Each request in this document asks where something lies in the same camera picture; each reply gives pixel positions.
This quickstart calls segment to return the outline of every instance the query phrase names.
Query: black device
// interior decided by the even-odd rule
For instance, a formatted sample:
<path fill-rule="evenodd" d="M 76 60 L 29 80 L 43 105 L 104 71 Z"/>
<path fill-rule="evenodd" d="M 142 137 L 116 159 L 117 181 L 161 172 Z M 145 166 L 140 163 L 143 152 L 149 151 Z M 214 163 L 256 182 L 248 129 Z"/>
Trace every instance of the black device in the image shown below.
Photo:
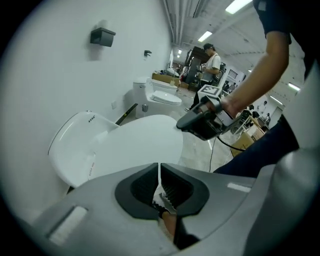
<path fill-rule="evenodd" d="M 209 102 L 213 104 L 215 112 L 208 108 Z M 204 96 L 198 105 L 178 120 L 176 127 L 207 141 L 231 130 L 240 120 L 241 116 L 232 118 L 222 109 L 219 97 Z"/>
<path fill-rule="evenodd" d="M 91 31 L 90 43 L 111 47 L 114 41 L 115 32 L 99 27 Z"/>

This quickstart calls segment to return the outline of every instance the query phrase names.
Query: handheld scanner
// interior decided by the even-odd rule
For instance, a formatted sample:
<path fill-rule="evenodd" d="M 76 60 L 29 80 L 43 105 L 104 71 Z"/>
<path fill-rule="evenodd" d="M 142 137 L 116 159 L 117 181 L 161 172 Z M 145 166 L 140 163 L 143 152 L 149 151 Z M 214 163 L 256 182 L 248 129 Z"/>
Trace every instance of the handheld scanner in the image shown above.
<path fill-rule="evenodd" d="M 222 109 L 219 95 L 222 89 L 204 85 L 199 91 L 200 103 L 181 117 L 176 127 L 183 132 L 189 132 L 203 141 L 210 140 L 221 134 L 226 133 L 235 127 L 241 116 L 232 118 Z M 208 104 L 213 104 L 215 112 L 208 108 Z"/>

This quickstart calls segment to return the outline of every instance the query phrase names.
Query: black sleeve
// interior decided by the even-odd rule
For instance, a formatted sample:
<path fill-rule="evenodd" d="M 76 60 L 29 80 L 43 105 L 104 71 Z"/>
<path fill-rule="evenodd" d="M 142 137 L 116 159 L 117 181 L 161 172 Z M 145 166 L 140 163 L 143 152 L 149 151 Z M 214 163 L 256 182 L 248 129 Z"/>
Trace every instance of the black sleeve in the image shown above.
<path fill-rule="evenodd" d="M 291 43 L 290 19 L 276 0 L 253 0 L 253 6 L 259 15 L 265 35 L 271 31 L 283 32 L 287 34 L 288 42 Z"/>

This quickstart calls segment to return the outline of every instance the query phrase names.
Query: toilet seat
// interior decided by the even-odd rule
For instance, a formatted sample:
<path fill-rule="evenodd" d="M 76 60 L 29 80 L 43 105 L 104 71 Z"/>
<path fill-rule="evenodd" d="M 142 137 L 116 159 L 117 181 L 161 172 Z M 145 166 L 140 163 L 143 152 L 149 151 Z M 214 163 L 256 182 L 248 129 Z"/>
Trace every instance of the toilet seat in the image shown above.
<path fill-rule="evenodd" d="M 59 177 L 74 188 L 135 166 L 177 164 L 183 135 L 176 124 L 170 116 L 151 115 L 118 126 L 99 114 L 80 112 L 56 134 L 48 156 Z"/>
<path fill-rule="evenodd" d="M 175 89 L 176 90 L 178 88 L 177 86 L 171 85 L 170 83 L 158 81 L 158 80 L 155 80 L 155 79 L 152 79 L 152 83 L 154 85 L 157 85 L 157 86 L 163 87 L 163 88 L 167 88 L 167 89 Z"/>
<path fill-rule="evenodd" d="M 96 153 L 91 179 L 151 163 L 178 163 L 183 135 L 177 121 L 151 115 L 110 132 Z"/>
<path fill-rule="evenodd" d="M 182 102 L 182 100 L 177 96 L 160 90 L 156 90 L 155 92 L 153 92 L 150 98 L 155 102 L 166 103 L 170 105 L 180 105 Z"/>

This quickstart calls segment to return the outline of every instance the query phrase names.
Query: white label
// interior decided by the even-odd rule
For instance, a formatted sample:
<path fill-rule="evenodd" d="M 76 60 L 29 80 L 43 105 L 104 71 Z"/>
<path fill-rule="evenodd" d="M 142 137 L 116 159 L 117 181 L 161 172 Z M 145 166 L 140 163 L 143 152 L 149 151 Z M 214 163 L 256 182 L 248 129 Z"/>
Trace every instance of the white label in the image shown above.
<path fill-rule="evenodd" d="M 229 184 L 227 185 L 227 187 L 228 187 L 229 189 L 239 190 L 239 191 L 246 192 L 246 193 L 249 193 L 250 190 L 251 190 L 250 187 L 241 186 L 241 185 L 234 184 L 234 183 L 229 183 Z"/>
<path fill-rule="evenodd" d="M 62 246 L 73 230 L 84 219 L 87 212 L 87 209 L 81 206 L 76 206 L 64 221 L 51 233 L 49 240 L 57 246 Z"/>

